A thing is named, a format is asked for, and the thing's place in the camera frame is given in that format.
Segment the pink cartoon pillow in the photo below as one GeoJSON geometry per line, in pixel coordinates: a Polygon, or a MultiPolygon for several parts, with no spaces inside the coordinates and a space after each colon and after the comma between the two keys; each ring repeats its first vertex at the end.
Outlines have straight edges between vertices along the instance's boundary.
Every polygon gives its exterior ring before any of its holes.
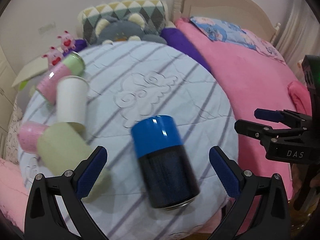
{"type": "Polygon", "coordinates": [[[249,30],[245,29],[244,32],[251,39],[258,53],[270,57],[274,60],[277,60],[282,64],[286,64],[280,52],[277,51],[276,48],[274,48],[274,46],[270,42],[257,37],[257,35],[255,35],[253,32],[249,30]]]}

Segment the pink blanket left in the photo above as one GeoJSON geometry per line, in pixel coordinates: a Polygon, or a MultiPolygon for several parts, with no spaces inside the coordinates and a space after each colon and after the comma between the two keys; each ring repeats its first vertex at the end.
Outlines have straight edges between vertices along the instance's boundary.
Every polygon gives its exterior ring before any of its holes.
{"type": "Polygon", "coordinates": [[[28,201],[20,168],[4,159],[0,162],[0,202],[6,219],[24,232],[25,211],[28,201]]]}

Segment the cream wooden headboard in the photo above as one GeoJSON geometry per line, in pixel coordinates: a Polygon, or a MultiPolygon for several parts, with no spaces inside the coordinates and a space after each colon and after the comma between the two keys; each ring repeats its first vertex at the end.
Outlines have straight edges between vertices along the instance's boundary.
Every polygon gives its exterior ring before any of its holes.
{"type": "Polygon", "coordinates": [[[237,24],[271,44],[278,37],[281,26],[280,23],[273,25],[253,0],[173,0],[171,22],[191,16],[216,18],[237,24]]]}

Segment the blue cartoon pillow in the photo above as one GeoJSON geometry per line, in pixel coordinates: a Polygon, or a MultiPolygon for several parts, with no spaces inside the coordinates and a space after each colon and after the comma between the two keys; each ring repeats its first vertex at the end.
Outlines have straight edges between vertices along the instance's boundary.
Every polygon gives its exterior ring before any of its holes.
{"type": "Polygon", "coordinates": [[[252,39],[236,24],[194,16],[190,18],[190,22],[211,41],[227,42],[256,50],[252,39]]]}

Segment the pink and green can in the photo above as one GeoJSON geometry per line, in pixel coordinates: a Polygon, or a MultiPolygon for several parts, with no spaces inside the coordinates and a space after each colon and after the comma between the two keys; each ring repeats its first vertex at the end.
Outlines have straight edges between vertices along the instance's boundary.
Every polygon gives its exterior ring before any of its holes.
{"type": "Polygon", "coordinates": [[[56,64],[48,74],[36,86],[36,90],[51,104],[55,105],[57,84],[70,75],[80,76],[85,70],[85,62],[82,57],[72,51],[62,61],[56,64]]]}

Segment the grey flower cushion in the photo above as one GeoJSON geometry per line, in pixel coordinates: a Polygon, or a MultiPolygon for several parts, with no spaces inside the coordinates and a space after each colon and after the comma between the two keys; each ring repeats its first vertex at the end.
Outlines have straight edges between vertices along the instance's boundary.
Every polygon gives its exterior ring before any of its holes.
{"type": "Polygon", "coordinates": [[[35,93],[36,86],[39,83],[36,79],[25,80],[20,84],[18,96],[23,99],[30,99],[35,93]]]}

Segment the dark blue lidded can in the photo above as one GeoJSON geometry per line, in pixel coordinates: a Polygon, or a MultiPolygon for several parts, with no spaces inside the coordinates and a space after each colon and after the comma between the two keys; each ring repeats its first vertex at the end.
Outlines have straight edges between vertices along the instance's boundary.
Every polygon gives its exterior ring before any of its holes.
{"type": "Polygon", "coordinates": [[[154,209],[175,209],[200,193],[174,119],[156,115],[131,128],[136,158],[154,209]]]}

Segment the heart pattern sheet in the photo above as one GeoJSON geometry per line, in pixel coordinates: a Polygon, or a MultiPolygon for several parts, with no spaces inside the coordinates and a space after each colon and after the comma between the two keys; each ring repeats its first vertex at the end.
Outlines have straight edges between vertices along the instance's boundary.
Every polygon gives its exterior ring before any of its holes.
{"type": "Polygon", "coordinates": [[[9,122],[8,136],[5,145],[4,159],[18,165],[18,139],[17,134],[22,124],[23,113],[17,105],[17,97],[14,102],[12,115],[9,122]]]}

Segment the purple blanket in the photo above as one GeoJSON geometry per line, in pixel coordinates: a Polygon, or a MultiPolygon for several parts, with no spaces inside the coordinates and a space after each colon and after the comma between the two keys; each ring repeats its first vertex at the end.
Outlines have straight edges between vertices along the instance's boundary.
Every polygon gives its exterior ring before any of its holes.
{"type": "Polygon", "coordinates": [[[188,55],[210,72],[210,66],[207,61],[180,30],[175,28],[165,28],[161,32],[160,37],[167,41],[168,46],[188,55]]]}

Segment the wall power socket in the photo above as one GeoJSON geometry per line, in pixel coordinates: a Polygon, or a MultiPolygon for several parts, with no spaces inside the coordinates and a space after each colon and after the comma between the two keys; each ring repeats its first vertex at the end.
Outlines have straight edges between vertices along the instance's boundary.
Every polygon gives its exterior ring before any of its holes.
{"type": "Polygon", "coordinates": [[[42,34],[48,32],[48,31],[50,31],[52,29],[55,29],[55,28],[56,28],[56,24],[55,24],[55,22],[53,22],[53,23],[49,23],[49,24],[47,24],[45,26],[40,27],[38,29],[38,32],[39,32],[40,35],[42,35],[42,34]]]}

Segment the white paper cup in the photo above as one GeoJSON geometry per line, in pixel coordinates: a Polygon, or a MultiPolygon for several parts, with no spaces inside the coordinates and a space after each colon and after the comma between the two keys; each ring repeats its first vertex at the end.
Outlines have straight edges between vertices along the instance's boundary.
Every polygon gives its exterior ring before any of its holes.
{"type": "Polygon", "coordinates": [[[63,77],[57,84],[56,119],[66,122],[77,132],[86,128],[88,82],[79,76],[63,77]]]}

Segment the cream curtain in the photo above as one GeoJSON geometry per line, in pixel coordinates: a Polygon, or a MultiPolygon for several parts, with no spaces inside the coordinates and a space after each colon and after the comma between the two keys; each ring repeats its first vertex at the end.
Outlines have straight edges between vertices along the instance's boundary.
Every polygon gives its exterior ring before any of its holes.
{"type": "Polygon", "coordinates": [[[319,55],[319,22],[305,0],[293,0],[276,49],[291,69],[295,69],[305,55],[319,55]]]}

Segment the pink bed blanket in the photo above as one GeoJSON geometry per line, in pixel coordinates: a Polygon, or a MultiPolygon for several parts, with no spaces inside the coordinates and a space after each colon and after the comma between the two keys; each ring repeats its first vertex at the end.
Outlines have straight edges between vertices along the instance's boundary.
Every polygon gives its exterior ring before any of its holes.
{"type": "MultiPolygon", "coordinates": [[[[180,18],[175,25],[209,64],[229,98],[236,120],[256,121],[257,108],[296,111],[287,86],[298,79],[286,64],[237,44],[211,41],[187,19],[180,18]]],[[[259,176],[279,173],[288,198],[292,198],[289,164],[267,160],[259,141],[239,135],[238,159],[242,169],[259,176]]]]}

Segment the white nightstand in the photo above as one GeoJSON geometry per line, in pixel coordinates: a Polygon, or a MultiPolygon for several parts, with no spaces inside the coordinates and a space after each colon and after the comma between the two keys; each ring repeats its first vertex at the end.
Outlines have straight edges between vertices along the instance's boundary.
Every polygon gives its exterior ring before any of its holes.
{"type": "Polygon", "coordinates": [[[29,80],[34,76],[38,76],[48,70],[48,60],[47,58],[37,57],[33,61],[30,61],[26,64],[19,74],[17,75],[16,79],[12,83],[12,88],[19,85],[21,82],[25,80],[29,80]]]}

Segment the cream wardrobe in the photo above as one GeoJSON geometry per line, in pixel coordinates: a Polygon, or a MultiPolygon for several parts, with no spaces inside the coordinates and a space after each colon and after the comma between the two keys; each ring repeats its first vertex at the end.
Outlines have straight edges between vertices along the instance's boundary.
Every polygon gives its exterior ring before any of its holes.
{"type": "Polygon", "coordinates": [[[2,48],[1,48],[1,157],[5,153],[5,143],[8,136],[9,122],[14,108],[16,97],[16,89],[12,88],[12,83],[16,78],[16,74],[10,66],[2,48]]]}

